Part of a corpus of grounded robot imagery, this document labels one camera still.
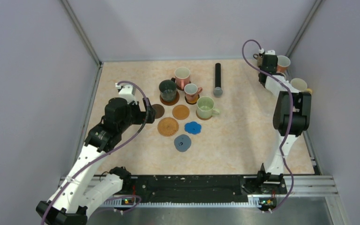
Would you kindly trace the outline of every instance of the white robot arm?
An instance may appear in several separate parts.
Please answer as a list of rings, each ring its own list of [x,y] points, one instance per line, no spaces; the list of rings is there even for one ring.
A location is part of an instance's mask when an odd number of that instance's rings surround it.
[[[279,82],[270,76],[259,73],[259,82],[277,98],[277,105],[273,115],[273,126],[276,129],[275,146],[267,160],[262,164],[257,176],[257,186],[263,192],[273,190],[283,182],[284,159],[287,158],[291,147],[302,132],[308,129],[310,120],[311,94],[295,89],[281,74],[277,73],[277,61],[275,51],[267,51],[263,55],[260,69],[271,74]],[[289,121],[290,98],[293,100],[292,121]],[[291,128],[286,142],[282,146],[282,154],[280,145],[285,138],[288,123],[291,123]]]
[[[132,85],[119,86],[116,84],[116,88],[119,91],[119,97],[112,98],[108,102],[101,122],[89,131],[85,145],[68,173],[67,181],[57,189],[48,201],[40,201],[36,208],[42,217],[52,203],[45,220],[49,225],[86,224],[90,215],[107,198],[122,190],[123,180],[130,179],[129,172],[115,167],[101,183],[85,193],[88,184],[105,158],[89,165],[73,179],[74,175],[87,164],[112,150],[121,141],[122,133],[129,126],[143,124],[146,118],[146,123],[153,123],[155,120],[156,112],[151,107],[148,112],[140,111]],[[149,106],[147,106],[146,101],[149,100],[143,99],[143,101],[147,109]],[[54,198],[67,182],[69,183],[68,186],[54,201]]]

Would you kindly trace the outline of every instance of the blue flower-shaped coaster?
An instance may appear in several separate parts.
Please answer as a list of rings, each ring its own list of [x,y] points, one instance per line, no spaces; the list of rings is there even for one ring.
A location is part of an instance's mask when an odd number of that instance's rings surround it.
[[[184,126],[184,130],[193,135],[199,134],[201,132],[201,129],[202,129],[202,126],[195,121],[187,123]]]
[[[187,135],[180,135],[174,140],[174,146],[179,152],[185,152],[191,147],[191,138]]]

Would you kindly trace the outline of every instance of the light green mug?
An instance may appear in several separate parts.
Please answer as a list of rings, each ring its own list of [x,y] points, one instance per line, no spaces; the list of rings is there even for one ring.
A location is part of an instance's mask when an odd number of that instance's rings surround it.
[[[215,108],[215,101],[212,98],[200,97],[196,102],[196,114],[202,119],[209,119],[211,116],[220,115],[220,110]]]

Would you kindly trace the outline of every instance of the black cylinder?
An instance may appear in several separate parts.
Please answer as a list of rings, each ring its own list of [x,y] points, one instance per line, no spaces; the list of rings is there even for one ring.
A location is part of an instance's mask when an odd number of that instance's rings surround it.
[[[215,65],[215,87],[221,87],[221,64]]]

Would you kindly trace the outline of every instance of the white wall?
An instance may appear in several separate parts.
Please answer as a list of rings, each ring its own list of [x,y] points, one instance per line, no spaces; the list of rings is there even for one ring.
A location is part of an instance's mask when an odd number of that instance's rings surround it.
[[[0,0],[0,225],[35,207],[69,170],[97,67],[58,0]]]
[[[309,133],[320,165],[360,224],[360,1],[325,1],[291,60],[293,77],[314,90]]]
[[[241,58],[251,38],[285,54],[315,0],[69,2],[99,58],[124,61]]]

